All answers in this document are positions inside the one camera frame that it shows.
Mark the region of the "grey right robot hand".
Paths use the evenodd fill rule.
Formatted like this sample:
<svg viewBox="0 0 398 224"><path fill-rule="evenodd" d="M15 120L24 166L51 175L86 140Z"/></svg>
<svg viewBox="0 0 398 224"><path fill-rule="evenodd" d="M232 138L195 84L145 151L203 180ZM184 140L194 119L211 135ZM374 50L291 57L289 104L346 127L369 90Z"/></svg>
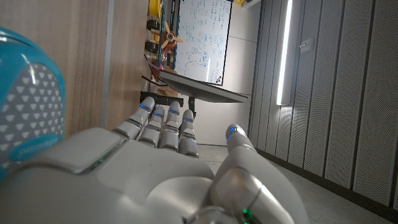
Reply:
<svg viewBox="0 0 398 224"><path fill-rule="evenodd" d="M308 223L284 174L237 124L217 172L199 159L193 114L146 98L112 131L91 128L1 181L2 223Z"/></svg>

